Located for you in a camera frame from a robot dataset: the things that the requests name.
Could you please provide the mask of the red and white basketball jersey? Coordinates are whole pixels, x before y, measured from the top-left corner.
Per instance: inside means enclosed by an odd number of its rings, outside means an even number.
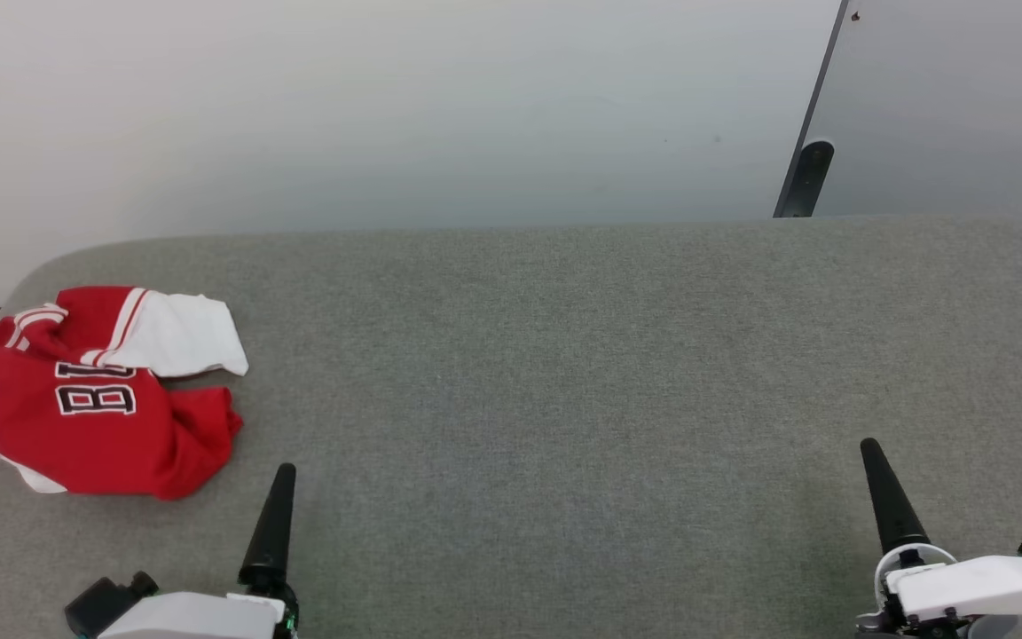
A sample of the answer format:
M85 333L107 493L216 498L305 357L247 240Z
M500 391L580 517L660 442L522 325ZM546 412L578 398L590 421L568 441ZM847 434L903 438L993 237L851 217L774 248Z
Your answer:
M185 498L231 459L243 421L227 387L165 382L249 367L224 302L65 288L0 319L0 460L37 493Z

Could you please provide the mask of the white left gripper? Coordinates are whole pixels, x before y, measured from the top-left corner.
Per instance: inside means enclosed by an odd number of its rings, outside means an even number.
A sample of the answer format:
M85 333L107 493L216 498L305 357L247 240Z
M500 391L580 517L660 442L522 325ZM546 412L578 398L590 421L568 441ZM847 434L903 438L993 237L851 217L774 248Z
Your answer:
M287 597L289 592L295 483L295 465L280 464L239 570L239 585L250 595L168 592L147 597L98 639L299 639L287 625L287 603L267 598Z

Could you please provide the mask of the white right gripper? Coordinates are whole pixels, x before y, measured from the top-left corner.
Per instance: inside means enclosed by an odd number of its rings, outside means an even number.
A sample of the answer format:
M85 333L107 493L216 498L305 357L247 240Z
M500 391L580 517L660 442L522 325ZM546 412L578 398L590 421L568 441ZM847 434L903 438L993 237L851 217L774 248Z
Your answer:
M885 555L857 639L1006 639L1022 619L1022 556L957 561L933 546L879 441L860 450Z

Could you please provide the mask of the grey partition panel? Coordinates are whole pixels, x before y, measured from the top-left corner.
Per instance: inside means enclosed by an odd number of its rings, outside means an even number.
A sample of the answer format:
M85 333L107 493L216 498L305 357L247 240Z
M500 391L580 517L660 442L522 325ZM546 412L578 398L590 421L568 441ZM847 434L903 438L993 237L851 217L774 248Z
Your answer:
M1022 0L840 0L778 202L816 140L814 217L1022 219Z

